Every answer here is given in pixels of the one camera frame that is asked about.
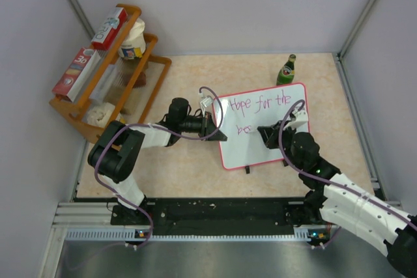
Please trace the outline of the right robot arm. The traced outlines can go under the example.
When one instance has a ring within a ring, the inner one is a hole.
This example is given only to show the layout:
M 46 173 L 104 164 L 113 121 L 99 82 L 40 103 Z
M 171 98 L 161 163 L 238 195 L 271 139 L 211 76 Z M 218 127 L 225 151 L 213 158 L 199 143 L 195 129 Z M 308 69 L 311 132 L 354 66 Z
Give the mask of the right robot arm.
M 308 132 L 288 122 L 257 128 L 264 145 L 283 154 L 284 164 L 298 172 L 310 191 L 304 215 L 340 226 L 372 245 L 405 277 L 416 276 L 416 216 L 397 209 L 355 184 L 319 153 Z

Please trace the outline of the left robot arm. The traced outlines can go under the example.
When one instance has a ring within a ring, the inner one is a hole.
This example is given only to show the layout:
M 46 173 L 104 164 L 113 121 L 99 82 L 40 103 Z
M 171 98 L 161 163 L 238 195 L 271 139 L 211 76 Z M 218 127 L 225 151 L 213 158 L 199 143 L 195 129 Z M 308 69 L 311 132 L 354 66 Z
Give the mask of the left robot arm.
M 198 134 L 198 141 L 227 141 L 211 113 L 200 108 L 191 114 L 188 100 L 174 98 L 167 114 L 156 124 L 110 122 L 90 151 L 87 163 L 93 167 L 96 181 L 117 196 L 131 222 L 142 223 L 148 214 L 142 204 L 145 195 L 132 176 L 140 150 L 173 146 L 183 133 Z

